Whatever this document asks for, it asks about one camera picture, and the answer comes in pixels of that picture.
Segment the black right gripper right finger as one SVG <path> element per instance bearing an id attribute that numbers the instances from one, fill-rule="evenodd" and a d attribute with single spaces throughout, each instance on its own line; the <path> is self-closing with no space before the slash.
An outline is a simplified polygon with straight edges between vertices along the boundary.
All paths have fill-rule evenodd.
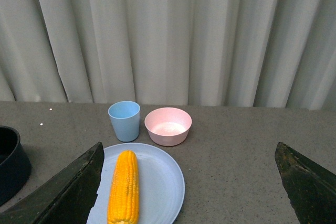
<path id="1" fill-rule="evenodd" d="M 300 223 L 335 223 L 335 174 L 279 142 L 275 161 Z"/>

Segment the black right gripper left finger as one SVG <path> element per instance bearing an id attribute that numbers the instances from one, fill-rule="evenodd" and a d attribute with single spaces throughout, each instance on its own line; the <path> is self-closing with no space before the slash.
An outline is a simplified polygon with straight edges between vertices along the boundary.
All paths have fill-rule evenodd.
<path id="1" fill-rule="evenodd" d="M 104 162 L 98 142 L 26 198 L 1 213 L 1 223 L 86 223 Z"/>

